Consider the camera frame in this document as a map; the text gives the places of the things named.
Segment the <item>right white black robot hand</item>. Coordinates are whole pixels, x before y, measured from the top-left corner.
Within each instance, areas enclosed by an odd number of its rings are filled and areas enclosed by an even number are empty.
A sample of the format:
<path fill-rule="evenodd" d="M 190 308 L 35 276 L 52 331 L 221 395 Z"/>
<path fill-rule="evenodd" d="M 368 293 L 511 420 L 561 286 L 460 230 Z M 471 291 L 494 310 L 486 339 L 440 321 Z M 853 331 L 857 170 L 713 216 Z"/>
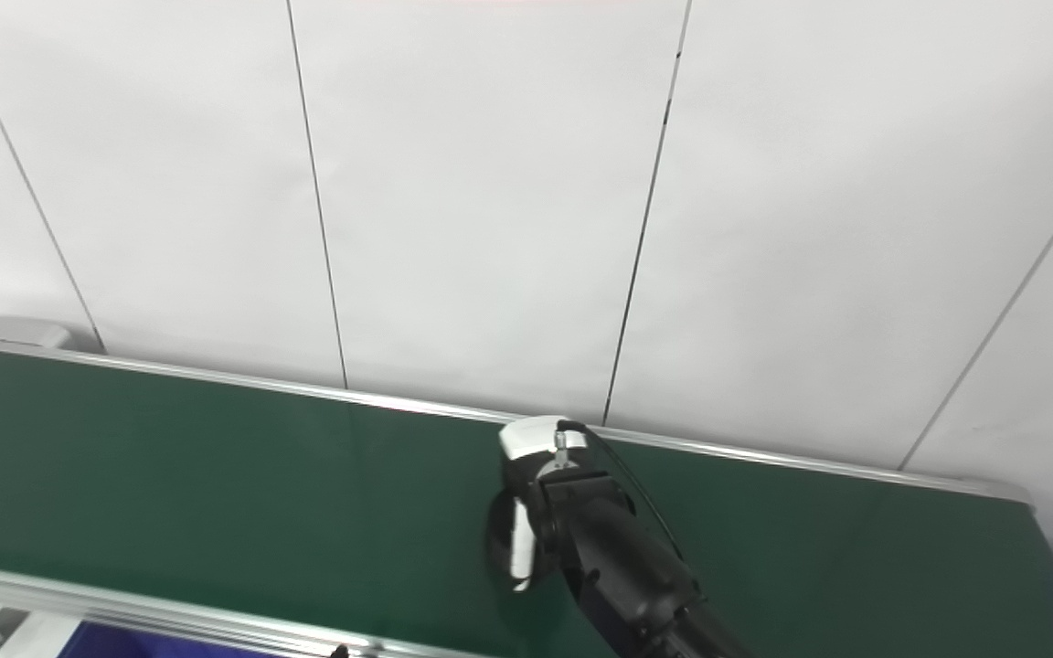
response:
<path fill-rule="evenodd" d="M 592 466 L 584 434 L 568 428 L 568 422 L 561 416 L 521 418 L 498 433 L 503 488 L 486 512 L 486 557 L 515 594 L 555 569 L 531 524 L 526 498 L 532 484 L 552 473 Z"/>

